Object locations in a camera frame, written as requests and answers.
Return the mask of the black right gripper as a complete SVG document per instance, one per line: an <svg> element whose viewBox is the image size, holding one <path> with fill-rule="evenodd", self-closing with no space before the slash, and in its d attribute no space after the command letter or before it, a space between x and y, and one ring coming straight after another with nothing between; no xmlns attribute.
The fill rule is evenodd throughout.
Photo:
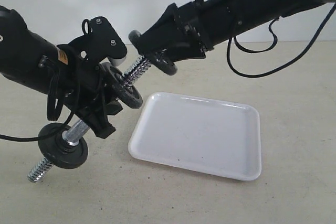
<svg viewBox="0 0 336 224"><path fill-rule="evenodd" d="M201 20L204 3L204 0L194 0L180 7L170 4L136 43L138 53L146 54L150 62L158 59L172 63L205 59L205 52L212 51L214 45ZM184 33L191 44L183 42Z"/></svg>

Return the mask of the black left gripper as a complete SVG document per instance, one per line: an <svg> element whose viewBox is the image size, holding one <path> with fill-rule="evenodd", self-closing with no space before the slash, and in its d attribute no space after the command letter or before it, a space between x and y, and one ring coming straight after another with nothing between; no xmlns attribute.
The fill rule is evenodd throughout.
<svg viewBox="0 0 336 224"><path fill-rule="evenodd" d="M74 83L74 94L65 98L65 105L92 129L98 138L107 138L116 131L107 115L123 110L112 89L107 85L102 63L93 63L80 56L81 50L70 45L59 45L68 58L69 73L64 84L69 89Z"/></svg>

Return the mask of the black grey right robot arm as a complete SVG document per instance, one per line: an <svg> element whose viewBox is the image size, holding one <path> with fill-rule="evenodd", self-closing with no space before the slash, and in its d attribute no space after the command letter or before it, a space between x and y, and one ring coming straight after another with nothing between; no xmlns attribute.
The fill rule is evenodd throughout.
<svg viewBox="0 0 336 224"><path fill-rule="evenodd" d="M142 55L170 60L204 59L208 51L277 17L288 17L335 0L194 0L170 4L134 44Z"/></svg>

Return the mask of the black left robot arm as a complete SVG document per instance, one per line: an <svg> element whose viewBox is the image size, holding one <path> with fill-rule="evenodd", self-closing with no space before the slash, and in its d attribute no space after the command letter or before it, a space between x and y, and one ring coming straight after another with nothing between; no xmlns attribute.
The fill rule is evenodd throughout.
<svg viewBox="0 0 336 224"><path fill-rule="evenodd" d="M1 8L1 74L47 95L47 119L58 120L66 106L99 138L115 131L108 121L112 85L107 58L123 59L127 49L102 16L82 22L83 35L55 45L30 31L22 16Z"/></svg>

